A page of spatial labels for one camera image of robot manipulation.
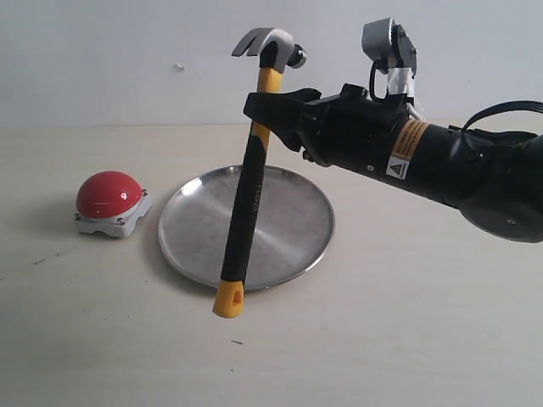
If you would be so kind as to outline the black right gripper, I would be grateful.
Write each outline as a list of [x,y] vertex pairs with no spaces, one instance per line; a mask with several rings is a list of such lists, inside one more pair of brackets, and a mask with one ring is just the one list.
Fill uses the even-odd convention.
[[338,166],[357,174],[377,174],[395,126],[405,119],[412,99],[405,94],[377,101],[362,86],[345,84],[322,98],[315,88],[292,92],[251,92],[243,113],[272,127],[290,151],[323,167]]

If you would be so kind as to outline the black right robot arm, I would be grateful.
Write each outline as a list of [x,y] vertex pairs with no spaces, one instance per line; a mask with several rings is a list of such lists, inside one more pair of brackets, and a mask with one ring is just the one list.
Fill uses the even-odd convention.
[[252,92],[244,113],[294,152],[457,210],[473,226],[520,243],[542,239],[542,138],[485,131],[472,122],[418,119],[407,98],[370,97],[346,84],[323,97],[313,88]]

